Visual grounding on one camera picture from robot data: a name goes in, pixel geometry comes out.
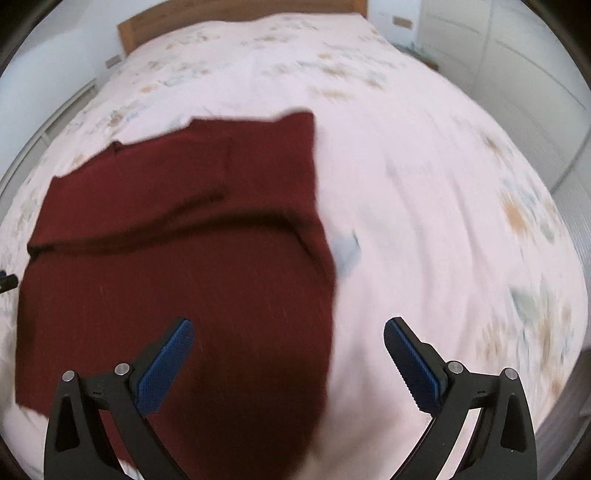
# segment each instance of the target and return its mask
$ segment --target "floral bedspread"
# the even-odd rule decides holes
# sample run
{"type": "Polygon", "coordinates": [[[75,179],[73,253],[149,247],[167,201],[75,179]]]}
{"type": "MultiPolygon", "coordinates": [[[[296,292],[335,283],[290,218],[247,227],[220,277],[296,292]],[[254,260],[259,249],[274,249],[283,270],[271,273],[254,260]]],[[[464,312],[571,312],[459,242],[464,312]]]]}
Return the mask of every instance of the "floral bedspread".
{"type": "MultiPolygon", "coordinates": [[[[317,119],[318,208],[339,282],[329,405],[297,477],[389,478],[420,437],[428,418],[383,346],[393,316],[471,371],[517,369],[538,427],[587,325],[566,227],[498,124],[358,15],[207,22],[140,47],[20,188],[0,226],[0,267],[22,276],[51,177],[112,141],[161,135],[192,117],[273,118],[302,108],[317,119]]],[[[6,392],[17,302],[17,291],[0,297],[6,392]]],[[[2,402],[2,434],[41,478],[46,419],[10,395],[2,402]]]]}

